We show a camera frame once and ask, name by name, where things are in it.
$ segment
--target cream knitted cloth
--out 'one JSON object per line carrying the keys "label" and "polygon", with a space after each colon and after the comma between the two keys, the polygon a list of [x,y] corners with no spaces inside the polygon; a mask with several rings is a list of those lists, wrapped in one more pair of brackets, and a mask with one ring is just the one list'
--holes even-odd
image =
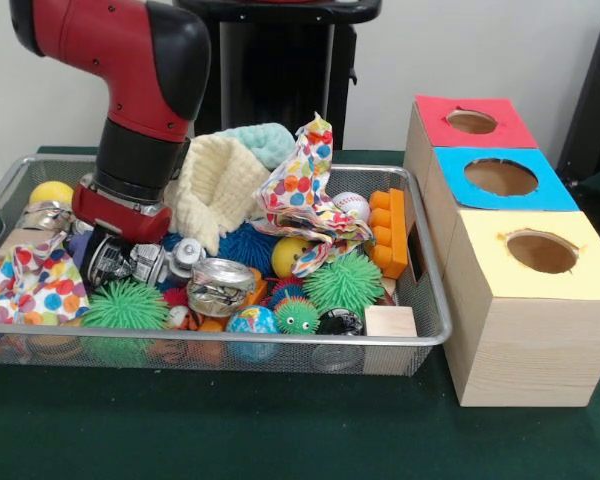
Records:
{"label": "cream knitted cloth", "polygon": [[164,194],[173,210],[169,230],[195,238],[217,255],[220,235],[236,230],[253,212],[251,194],[268,178],[269,171],[238,140],[196,137],[180,177]]}

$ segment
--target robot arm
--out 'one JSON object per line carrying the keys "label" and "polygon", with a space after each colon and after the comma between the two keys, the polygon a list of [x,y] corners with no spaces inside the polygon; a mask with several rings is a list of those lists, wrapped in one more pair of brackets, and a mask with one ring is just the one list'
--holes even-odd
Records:
{"label": "robot arm", "polygon": [[204,23],[137,0],[10,0],[20,42],[105,80],[110,104],[96,171],[74,195],[79,218],[136,243],[161,238],[159,205],[182,160],[209,74]]}

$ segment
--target stacked wooden boxes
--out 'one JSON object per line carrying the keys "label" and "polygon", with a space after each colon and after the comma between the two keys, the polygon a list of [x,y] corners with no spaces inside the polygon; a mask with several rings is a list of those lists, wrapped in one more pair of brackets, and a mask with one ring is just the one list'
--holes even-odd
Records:
{"label": "stacked wooden boxes", "polygon": [[417,97],[417,177],[463,406],[584,406],[600,378],[600,238],[511,103]]}

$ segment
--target white wall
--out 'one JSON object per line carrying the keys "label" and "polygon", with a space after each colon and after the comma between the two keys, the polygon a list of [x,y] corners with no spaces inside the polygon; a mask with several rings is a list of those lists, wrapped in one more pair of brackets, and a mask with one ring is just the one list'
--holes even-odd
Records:
{"label": "white wall", "polygon": [[[600,0],[385,0],[358,27],[345,147],[403,149],[416,93],[505,96],[555,161],[599,28]],[[101,80],[19,45],[0,0],[0,176],[39,145],[96,145],[106,108]]]}

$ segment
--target yellow ball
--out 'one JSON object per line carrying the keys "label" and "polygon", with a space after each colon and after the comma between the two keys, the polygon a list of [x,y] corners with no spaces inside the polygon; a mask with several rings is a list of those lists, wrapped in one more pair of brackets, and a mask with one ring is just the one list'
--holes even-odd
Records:
{"label": "yellow ball", "polygon": [[71,205],[73,188],[62,182],[44,182],[29,196],[29,203],[60,202]]}
{"label": "yellow ball", "polygon": [[278,278],[288,278],[292,275],[291,269],[311,244],[301,237],[286,237],[276,243],[271,254],[271,265]]}

